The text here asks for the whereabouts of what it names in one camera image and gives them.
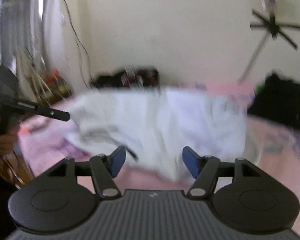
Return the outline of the person's left hand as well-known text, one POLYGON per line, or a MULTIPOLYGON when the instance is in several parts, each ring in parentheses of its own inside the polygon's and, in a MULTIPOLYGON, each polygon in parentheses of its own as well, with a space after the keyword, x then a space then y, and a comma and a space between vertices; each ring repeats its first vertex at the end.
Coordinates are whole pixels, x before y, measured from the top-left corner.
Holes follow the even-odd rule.
POLYGON ((20 124, 15 125, 7 133, 0 135, 0 158, 10 154, 18 142, 20 124))

